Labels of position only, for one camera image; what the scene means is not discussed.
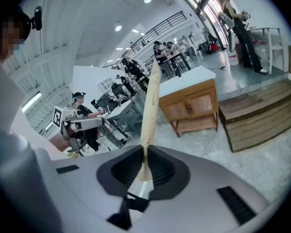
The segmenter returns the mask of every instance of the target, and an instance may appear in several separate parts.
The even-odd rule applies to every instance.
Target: cabinet shelf
[[[217,125],[216,120],[214,119],[214,115],[211,114],[177,121],[176,132],[180,133],[195,130],[204,130],[209,128],[215,128],[216,126]]]

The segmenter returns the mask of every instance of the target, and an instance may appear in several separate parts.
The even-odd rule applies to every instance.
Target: white bucket
[[[235,50],[233,52],[226,50],[226,53],[227,53],[228,62],[231,66],[235,66],[239,64]]]

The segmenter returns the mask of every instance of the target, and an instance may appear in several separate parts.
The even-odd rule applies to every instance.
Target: wooden stairs
[[[232,152],[266,142],[291,127],[291,81],[219,102]]]

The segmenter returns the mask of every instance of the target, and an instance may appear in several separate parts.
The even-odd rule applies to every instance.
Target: gray floor
[[[203,65],[207,68],[219,68],[225,65],[223,53],[205,56],[203,59],[189,61],[190,66]],[[273,68],[272,75],[261,75],[242,66],[227,65],[224,70],[213,70],[217,74],[218,93],[228,93],[282,75],[282,71]],[[103,140],[111,150],[116,147]],[[131,133],[127,146],[140,144],[140,135]],[[155,145],[175,149],[187,154],[203,157],[222,164],[224,167],[255,187],[269,202],[283,196],[291,184],[291,128],[278,137],[257,147],[232,153],[225,130],[220,123],[219,132],[215,129],[182,133],[180,138],[172,130],[166,117],[159,110]],[[96,154],[107,152],[102,146]],[[136,182],[130,192],[147,198],[152,189],[150,183]]]

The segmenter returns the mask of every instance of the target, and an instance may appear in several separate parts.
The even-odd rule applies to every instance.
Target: wooden cabinet
[[[160,98],[160,107],[179,137],[187,132],[215,127],[219,107],[214,80],[208,80]]]

